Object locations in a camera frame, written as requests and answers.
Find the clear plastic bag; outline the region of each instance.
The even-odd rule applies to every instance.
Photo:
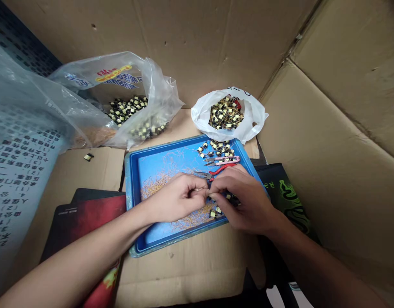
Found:
[[[184,105],[174,79],[163,76],[153,60],[129,51],[71,62],[49,78],[74,92],[105,83],[124,87],[125,99],[134,95],[148,98],[148,106],[130,117],[105,146],[130,149],[141,144],[144,136],[136,135],[139,129],[145,129],[146,137],[150,137],[152,128],[165,126]]]
[[[6,128],[4,121],[17,121],[21,129]],[[67,147],[82,148],[103,144],[117,125],[72,91],[23,69],[0,47],[0,138],[47,129],[65,136]]]
[[[235,130],[216,130],[208,124],[211,107],[228,94],[240,99],[244,119]],[[242,144],[245,144],[261,131],[267,117],[268,113],[265,112],[264,106],[255,97],[236,87],[230,87],[222,91],[212,91],[199,98],[195,106],[191,108],[191,118],[196,127],[216,141],[237,138]]]

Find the scissors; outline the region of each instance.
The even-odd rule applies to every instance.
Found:
[[[219,168],[217,171],[209,171],[209,173],[194,171],[194,173],[197,173],[198,175],[203,175],[203,176],[205,177],[205,179],[206,179],[208,182],[211,183],[211,182],[214,180],[214,176],[215,176],[215,175],[217,175],[217,174],[219,174],[220,172],[222,172],[225,168],[232,167],[232,166],[236,166],[236,165],[237,165],[237,164],[234,164],[234,163],[228,163],[227,165],[222,166],[221,168]]]
[[[241,159],[239,156],[225,156],[225,157],[215,157],[215,158],[207,158],[205,161],[208,162],[205,166],[218,166],[218,165],[225,165],[230,163],[237,163]]]

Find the tray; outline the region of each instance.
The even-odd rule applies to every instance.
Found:
[[[178,172],[192,173],[193,171],[217,170],[218,166],[204,166],[206,164],[205,160],[198,156],[196,149],[204,142],[209,144],[210,138],[201,135],[128,153],[124,159],[127,210],[139,204],[142,190],[147,186],[152,186],[156,181],[164,181]],[[234,155],[240,156],[240,164],[261,182],[241,142],[233,139],[230,141],[230,145],[235,151]],[[130,249],[130,255],[134,258],[141,257],[228,222],[224,215],[207,222],[204,222],[204,220],[209,219],[209,214],[207,214],[207,218],[204,215],[199,217],[203,217],[201,224],[188,229],[185,229],[188,225],[183,221],[175,223],[159,222],[152,225],[139,236]]]

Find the right hand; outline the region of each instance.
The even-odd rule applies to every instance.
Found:
[[[241,205],[234,207],[221,192],[237,196]],[[273,207],[260,182],[241,165],[229,167],[212,182],[209,196],[214,199],[231,225],[239,230],[269,235],[285,222],[284,215]]]

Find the cardboard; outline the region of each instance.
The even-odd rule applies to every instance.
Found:
[[[3,2],[63,63],[125,50],[152,58],[190,108],[229,86],[258,98],[317,0]]]
[[[265,268],[256,236],[229,224],[141,258],[126,256],[116,307],[160,307],[240,294],[248,267],[258,288]]]
[[[289,60],[262,103],[267,161],[283,163],[323,245],[394,304],[394,158]]]
[[[292,60],[394,157],[394,0],[323,3]]]
[[[90,162],[83,158],[87,153],[94,155]],[[72,150],[58,157],[2,293],[39,264],[56,207],[70,203],[77,188],[117,191],[123,159],[124,150],[111,148]]]

